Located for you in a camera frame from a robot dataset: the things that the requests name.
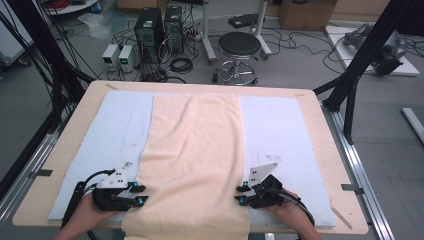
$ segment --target hand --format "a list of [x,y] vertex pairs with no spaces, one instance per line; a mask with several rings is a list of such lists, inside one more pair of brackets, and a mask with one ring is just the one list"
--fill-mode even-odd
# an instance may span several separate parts
[[68,223],[60,230],[55,240],[76,239],[81,234],[97,227],[104,220],[118,214],[116,211],[101,211],[93,203],[91,193],[81,199]]
[[[296,193],[287,192],[298,198]],[[277,217],[284,225],[295,230],[303,240],[321,239],[306,213],[296,203],[286,201],[281,206],[275,205],[265,209]]]

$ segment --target gray floor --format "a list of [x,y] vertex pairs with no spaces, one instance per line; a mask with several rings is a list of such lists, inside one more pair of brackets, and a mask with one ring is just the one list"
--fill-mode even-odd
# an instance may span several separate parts
[[[113,31],[126,27],[126,20],[113,11],[104,14],[113,25]],[[66,16],[65,24],[78,23],[78,14]],[[276,19],[268,18],[265,26],[278,27]],[[74,32],[71,43],[90,67],[100,74],[105,70],[101,55],[110,43],[109,39],[92,39],[86,26],[65,27]],[[184,75],[192,84],[212,84],[212,74],[222,61],[217,51],[219,30],[233,31],[227,23],[227,17],[210,21],[211,42],[219,60],[213,65],[207,63],[207,56],[201,44],[197,44],[199,56],[194,60],[194,69]],[[290,31],[279,30],[283,39]],[[276,34],[264,30],[264,34]],[[305,32],[309,35],[326,39],[321,32]],[[312,51],[330,49],[328,44],[311,37],[294,34],[297,45],[307,45]],[[276,42],[273,36],[264,35],[267,41]],[[273,52],[278,47],[270,44]],[[255,87],[302,88],[314,89],[339,76],[323,64],[327,53],[312,55],[306,48],[281,49],[277,55],[268,60],[251,62],[259,77]],[[423,58],[407,54],[407,59],[420,71],[424,72]],[[79,60],[84,72],[91,71]],[[326,63],[335,71],[343,71],[338,62]],[[50,111],[49,97],[44,83],[34,67],[14,65],[0,73],[0,177],[13,164],[29,139],[38,129]],[[113,77],[105,72],[101,79]],[[424,237],[424,147],[415,132],[401,113],[403,107],[410,107],[424,122],[424,77],[375,76],[364,74],[360,80],[357,104],[353,124],[353,140],[368,178],[377,195],[379,203],[390,224],[396,239],[423,239]],[[329,92],[318,96],[324,100]],[[57,229],[27,228],[14,226],[10,219],[0,228],[2,239],[51,239]],[[102,239],[110,238],[110,231],[100,231]],[[292,235],[277,235],[277,239],[294,239]],[[366,235],[341,236],[324,235],[324,239],[375,239],[372,226]]]

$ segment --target fabric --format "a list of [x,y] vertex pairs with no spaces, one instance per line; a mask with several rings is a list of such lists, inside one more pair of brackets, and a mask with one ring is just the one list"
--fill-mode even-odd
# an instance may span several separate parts
[[246,240],[247,207],[234,196],[244,169],[235,95],[155,96],[137,181],[149,198],[123,219],[127,240]]

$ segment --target stool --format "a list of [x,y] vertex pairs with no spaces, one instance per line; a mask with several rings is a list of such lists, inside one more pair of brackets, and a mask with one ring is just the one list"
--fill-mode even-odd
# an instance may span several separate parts
[[258,61],[256,54],[261,50],[261,43],[255,36],[244,32],[226,33],[219,39],[218,47],[223,55],[232,58],[218,68],[222,84],[245,86],[258,82],[253,68],[242,61],[251,58]]

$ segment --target wooden table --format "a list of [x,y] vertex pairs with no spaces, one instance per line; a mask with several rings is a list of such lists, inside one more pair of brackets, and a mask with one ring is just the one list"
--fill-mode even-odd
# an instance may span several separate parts
[[[108,91],[131,90],[177,93],[229,93],[251,96],[296,98],[314,149],[315,157],[329,194],[336,219],[333,228],[318,229],[320,233],[365,234],[368,226],[358,200],[352,191],[343,191],[341,184],[350,184],[330,129],[319,102],[311,90],[190,85],[166,83],[135,83],[95,81],[88,88],[80,104],[56,143],[43,169],[51,169],[50,177],[35,179],[13,218],[19,226],[60,226],[60,221],[48,220],[48,215],[59,193],[62,180],[75,157],[91,122]],[[120,228],[120,223],[105,223],[102,227]],[[289,232],[285,228],[251,226],[252,232]]]

